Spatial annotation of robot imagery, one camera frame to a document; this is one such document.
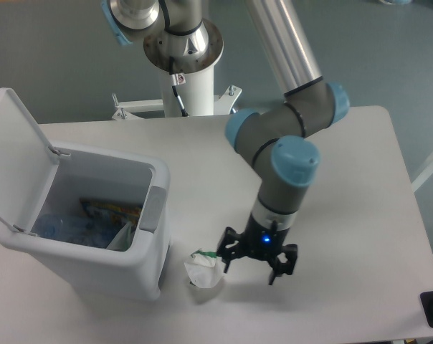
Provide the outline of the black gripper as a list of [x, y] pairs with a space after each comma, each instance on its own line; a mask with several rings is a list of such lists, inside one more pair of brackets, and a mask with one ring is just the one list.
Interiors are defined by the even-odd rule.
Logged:
[[250, 216], [242, 234], [227, 226], [217, 245], [216, 255], [222, 258], [224, 273], [227, 273], [231, 261], [249, 257], [267, 261], [271, 266], [268, 285], [273, 285], [276, 278], [292, 275], [298, 259], [297, 244], [283, 246], [287, 229], [279, 230], [277, 222], [266, 228]]

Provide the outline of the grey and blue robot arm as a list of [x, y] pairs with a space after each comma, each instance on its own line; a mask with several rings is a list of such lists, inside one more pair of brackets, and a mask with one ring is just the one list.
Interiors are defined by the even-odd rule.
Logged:
[[[243, 257], [265, 261], [274, 280], [291, 275], [298, 258], [285, 237], [320, 161], [308, 138], [343, 119], [350, 105], [341, 85], [323, 80], [290, 1], [246, 6], [285, 100], [264, 114], [232, 111], [227, 121], [229, 144], [261, 185], [244, 231], [226, 228], [216, 255], [225, 265]], [[103, 1], [101, 8], [118, 43], [142, 42], [159, 70], [165, 116], [215, 114], [213, 72], [224, 44], [201, 1]]]

